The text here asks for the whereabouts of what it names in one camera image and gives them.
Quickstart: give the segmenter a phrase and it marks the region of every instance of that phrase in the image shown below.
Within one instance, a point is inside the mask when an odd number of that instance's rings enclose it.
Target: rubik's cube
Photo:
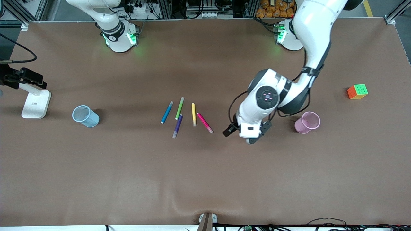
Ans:
[[[348,88],[347,92],[350,99],[362,99],[364,96],[368,95],[365,84],[355,84]]]

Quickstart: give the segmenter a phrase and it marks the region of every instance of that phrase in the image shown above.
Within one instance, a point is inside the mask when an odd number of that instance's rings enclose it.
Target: pink pen holder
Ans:
[[[307,111],[296,121],[294,127],[299,133],[307,134],[311,130],[318,128],[320,122],[320,117],[316,113]]]

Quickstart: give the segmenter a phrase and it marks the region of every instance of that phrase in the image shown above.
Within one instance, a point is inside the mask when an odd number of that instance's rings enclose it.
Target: yellow floor line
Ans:
[[[369,7],[368,0],[364,0],[364,8],[365,8],[365,12],[367,13],[367,16],[373,17],[371,8]]]

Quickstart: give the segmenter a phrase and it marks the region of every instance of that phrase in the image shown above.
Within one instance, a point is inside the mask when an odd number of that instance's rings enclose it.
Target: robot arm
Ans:
[[[293,83],[272,69],[260,71],[251,81],[248,96],[236,113],[236,122],[224,135],[240,130],[240,137],[258,139],[264,133],[262,119],[279,111],[292,114],[303,106],[330,49],[331,28],[347,0],[304,0],[289,28],[303,44],[307,60],[299,80]]]
[[[115,52],[125,52],[137,46],[136,25],[120,20],[110,7],[117,7],[120,0],[66,0],[70,5],[92,17],[103,32],[106,44]]]

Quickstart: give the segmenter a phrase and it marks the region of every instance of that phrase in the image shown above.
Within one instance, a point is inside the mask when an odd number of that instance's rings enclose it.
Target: purple marker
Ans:
[[[182,114],[180,114],[180,116],[178,117],[177,124],[175,125],[174,134],[173,134],[174,139],[177,137],[177,133],[178,133],[178,130],[180,129],[181,121],[182,121]]]

